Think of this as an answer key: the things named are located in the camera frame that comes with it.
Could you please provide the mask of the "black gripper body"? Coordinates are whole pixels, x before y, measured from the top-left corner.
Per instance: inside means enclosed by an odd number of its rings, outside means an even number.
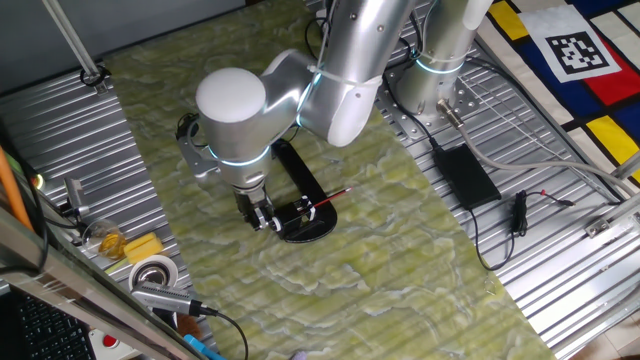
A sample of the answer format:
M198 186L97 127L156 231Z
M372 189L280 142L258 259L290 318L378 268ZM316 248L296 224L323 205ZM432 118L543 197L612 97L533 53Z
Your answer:
M265 186L254 188L234 187L233 191L238 210L242 214L244 221L247 223L252 223L253 209L257 208L261 201L269 201L272 203L267 195Z

